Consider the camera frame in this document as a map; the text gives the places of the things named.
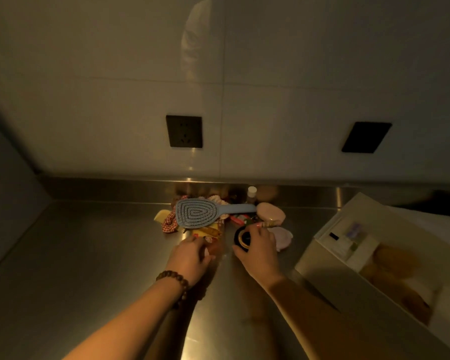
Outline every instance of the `small bottle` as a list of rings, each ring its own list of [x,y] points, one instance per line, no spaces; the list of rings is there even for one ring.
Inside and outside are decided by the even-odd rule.
[[[250,186],[246,192],[246,203],[254,204],[257,201],[257,187]]]

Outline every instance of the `white bottle cap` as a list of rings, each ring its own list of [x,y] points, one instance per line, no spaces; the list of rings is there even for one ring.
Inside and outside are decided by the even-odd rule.
[[[257,187],[250,186],[246,195],[250,198],[254,198],[257,195]]]

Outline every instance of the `person's left hand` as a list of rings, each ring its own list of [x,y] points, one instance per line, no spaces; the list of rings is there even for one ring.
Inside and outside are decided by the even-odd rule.
[[[207,271],[214,255],[206,256],[200,261],[199,251],[205,243],[203,237],[189,236],[176,245],[170,253],[165,270],[171,270],[182,275],[190,287],[197,284]]]

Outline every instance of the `person's right hand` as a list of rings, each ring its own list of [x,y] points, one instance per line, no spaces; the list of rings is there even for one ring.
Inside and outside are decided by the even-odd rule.
[[[242,262],[248,274],[255,279],[264,290],[284,278],[278,267],[275,235],[266,228],[258,228],[251,224],[245,231],[250,232],[250,248],[245,252],[237,245],[233,251]]]

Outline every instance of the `hand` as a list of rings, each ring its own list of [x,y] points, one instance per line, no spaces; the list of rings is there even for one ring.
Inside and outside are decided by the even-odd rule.
[[[207,271],[210,262],[215,259],[214,255],[209,255],[200,261],[199,252],[204,243],[203,237],[194,239],[193,236],[189,236],[182,240],[172,249],[165,270],[182,275],[190,287],[197,284]]]
[[[278,267],[275,235],[266,228],[249,225],[245,231],[250,232],[250,248],[245,252],[237,245],[233,251],[242,262],[248,274],[263,289],[268,290],[273,284],[284,278]]]

